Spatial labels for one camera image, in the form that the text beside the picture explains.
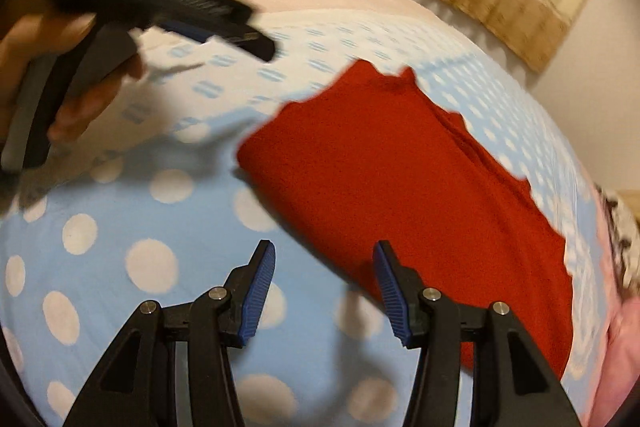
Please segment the left hand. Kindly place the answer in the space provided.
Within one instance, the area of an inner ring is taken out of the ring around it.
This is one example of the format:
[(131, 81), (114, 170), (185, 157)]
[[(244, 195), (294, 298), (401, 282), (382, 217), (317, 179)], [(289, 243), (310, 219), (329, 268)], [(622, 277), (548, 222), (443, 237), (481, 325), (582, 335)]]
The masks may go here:
[(53, 67), (44, 95), (54, 94), (62, 104), (48, 130), (52, 143), (77, 140), (96, 118), (115, 100), (122, 80), (129, 76), (140, 79), (144, 64), (139, 55), (130, 57), (84, 93), (67, 96), (82, 54), (93, 38), (94, 16), (65, 16), (53, 14), (25, 15), (1, 38), (1, 141), (6, 142), (17, 109), (22, 105), (18, 95), (23, 77), (32, 62), (52, 55)]

